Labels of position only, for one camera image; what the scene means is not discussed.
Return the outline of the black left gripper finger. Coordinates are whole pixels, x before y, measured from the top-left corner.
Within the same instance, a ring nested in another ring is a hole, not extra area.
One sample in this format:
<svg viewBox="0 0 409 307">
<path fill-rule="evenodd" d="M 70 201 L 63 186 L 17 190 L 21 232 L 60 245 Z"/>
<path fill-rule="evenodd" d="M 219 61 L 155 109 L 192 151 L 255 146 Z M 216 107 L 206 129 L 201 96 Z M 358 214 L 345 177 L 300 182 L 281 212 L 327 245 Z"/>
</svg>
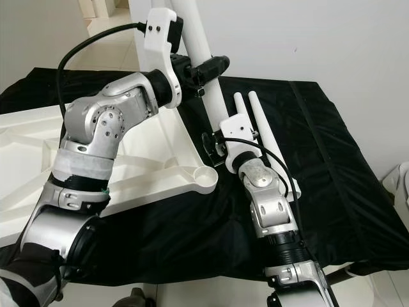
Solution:
<svg viewBox="0 0 409 307">
<path fill-rule="evenodd" d="M 213 56 L 195 68 L 195 80 L 214 80 L 219 78 L 230 65 L 227 56 Z"/>
</svg>

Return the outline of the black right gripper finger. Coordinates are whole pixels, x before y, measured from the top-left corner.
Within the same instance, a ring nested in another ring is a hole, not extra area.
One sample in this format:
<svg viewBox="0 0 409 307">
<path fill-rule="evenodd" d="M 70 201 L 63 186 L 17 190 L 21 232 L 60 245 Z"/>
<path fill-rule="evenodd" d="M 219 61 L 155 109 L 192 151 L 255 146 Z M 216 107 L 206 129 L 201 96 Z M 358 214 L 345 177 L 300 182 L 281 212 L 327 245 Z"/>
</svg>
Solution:
<svg viewBox="0 0 409 307">
<path fill-rule="evenodd" d="M 219 166 L 219 155 L 217 154 L 217 142 L 213 138 L 213 134 L 210 132 L 202 132 L 201 143 L 204 149 L 204 159 L 207 166 L 217 167 Z"/>
</svg>

